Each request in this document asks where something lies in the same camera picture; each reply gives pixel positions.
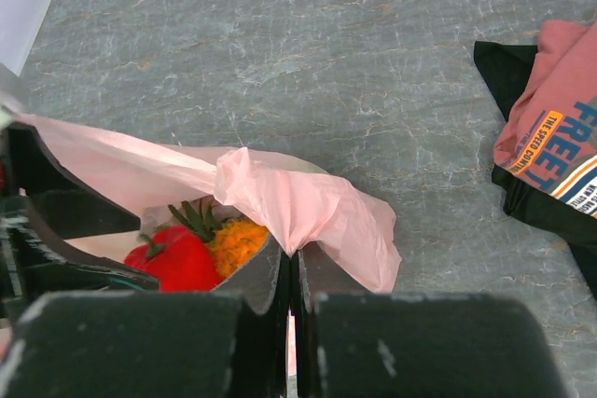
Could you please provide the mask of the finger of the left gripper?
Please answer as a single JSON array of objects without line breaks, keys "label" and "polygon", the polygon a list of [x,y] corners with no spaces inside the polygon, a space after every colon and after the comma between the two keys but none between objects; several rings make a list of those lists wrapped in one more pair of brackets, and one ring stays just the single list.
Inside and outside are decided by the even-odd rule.
[{"label": "finger of the left gripper", "polygon": [[64,240],[129,232],[140,226],[137,216],[69,172],[35,127],[16,122],[8,126],[8,194],[20,192]]},{"label": "finger of the left gripper", "polygon": [[155,277],[70,242],[138,230],[139,218],[116,204],[93,195],[19,196],[18,216],[18,256],[32,292],[158,289]]}]

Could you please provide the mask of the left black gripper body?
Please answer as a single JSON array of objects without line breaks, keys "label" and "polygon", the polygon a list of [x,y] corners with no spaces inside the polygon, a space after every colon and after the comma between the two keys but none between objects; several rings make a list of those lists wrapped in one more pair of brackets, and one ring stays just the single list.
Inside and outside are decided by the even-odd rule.
[{"label": "left black gripper body", "polygon": [[15,246],[15,228],[19,221],[17,181],[10,126],[15,116],[1,109],[1,304],[5,314],[22,314],[27,308],[27,294],[23,285],[22,269]]}]

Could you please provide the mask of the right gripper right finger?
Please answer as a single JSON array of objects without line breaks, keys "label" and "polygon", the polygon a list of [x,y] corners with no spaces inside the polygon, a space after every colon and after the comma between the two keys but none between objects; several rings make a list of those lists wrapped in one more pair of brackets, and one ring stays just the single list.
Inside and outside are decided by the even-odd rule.
[{"label": "right gripper right finger", "polygon": [[509,297],[373,294],[315,243],[293,255],[301,397],[563,397],[535,316]]}]

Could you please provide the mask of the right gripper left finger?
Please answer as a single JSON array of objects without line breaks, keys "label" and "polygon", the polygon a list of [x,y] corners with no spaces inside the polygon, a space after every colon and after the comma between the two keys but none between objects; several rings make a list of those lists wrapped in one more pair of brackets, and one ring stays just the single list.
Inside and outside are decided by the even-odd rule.
[{"label": "right gripper left finger", "polygon": [[38,298],[1,363],[5,397],[282,397],[290,261],[276,240],[209,293]]}]

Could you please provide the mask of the red apple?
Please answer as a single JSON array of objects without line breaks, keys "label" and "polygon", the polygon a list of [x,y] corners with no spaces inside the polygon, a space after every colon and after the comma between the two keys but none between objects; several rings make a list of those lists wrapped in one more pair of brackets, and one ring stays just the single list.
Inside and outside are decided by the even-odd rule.
[{"label": "red apple", "polygon": [[167,226],[142,234],[124,264],[156,277],[162,292],[211,291],[223,278],[206,245],[185,226]]}]

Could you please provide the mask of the pineapple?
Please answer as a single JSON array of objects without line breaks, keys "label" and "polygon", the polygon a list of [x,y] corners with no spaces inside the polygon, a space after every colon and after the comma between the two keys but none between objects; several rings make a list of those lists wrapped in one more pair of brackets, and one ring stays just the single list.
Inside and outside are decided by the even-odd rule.
[{"label": "pineapple", "polygon": [[270,236],[265,226],[240,212],[224,211],[210,197],[185,200],[179,206],[169,205],[168,210],[177,224],[187,227],[206,245],[223,280],[256,255]]}]

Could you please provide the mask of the pink plastic bag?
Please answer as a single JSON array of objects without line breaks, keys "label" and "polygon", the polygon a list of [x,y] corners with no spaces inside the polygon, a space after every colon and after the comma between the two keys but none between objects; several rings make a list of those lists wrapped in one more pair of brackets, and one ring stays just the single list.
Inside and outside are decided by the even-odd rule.
[{"label": "pink plastic bag", "polygon": [[246,147],[147,142],[33,115],[1,114],[3,131],[29,130],[43,154],[102,199],[140,218],[150,209],[211,197],[265,226],[289,255],[310,242],[374,293],[395,285],[396,215],[344,178],[288,155]]}]

